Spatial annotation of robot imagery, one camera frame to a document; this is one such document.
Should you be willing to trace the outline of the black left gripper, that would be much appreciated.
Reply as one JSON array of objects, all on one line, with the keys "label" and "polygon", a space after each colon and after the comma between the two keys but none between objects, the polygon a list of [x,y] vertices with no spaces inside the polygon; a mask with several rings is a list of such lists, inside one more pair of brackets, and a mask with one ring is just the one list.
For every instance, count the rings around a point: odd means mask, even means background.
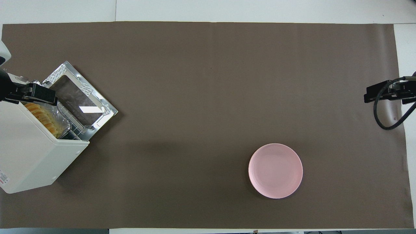
[{"label": "black left gripper", "polygon": [[4,70],[0,70],[0,101],[14,104],[25,102],[58,105],[58,98],[54,90],[36,83],[13,83]]}]

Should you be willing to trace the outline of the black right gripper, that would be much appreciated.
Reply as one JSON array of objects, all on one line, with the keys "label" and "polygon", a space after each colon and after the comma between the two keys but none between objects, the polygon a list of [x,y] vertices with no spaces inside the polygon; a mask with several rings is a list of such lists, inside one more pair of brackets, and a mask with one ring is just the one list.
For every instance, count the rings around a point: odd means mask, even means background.
[{"label": "black right gripper", "polygon": [[403,105],[410,104],[415,102],[416,99],[416,79],[406,78],[402,82],[387,80],[368,86],[363,96],[364,103],[374,102],[380,91],[379,100],[393,101],[394,99],[401,99]]}]

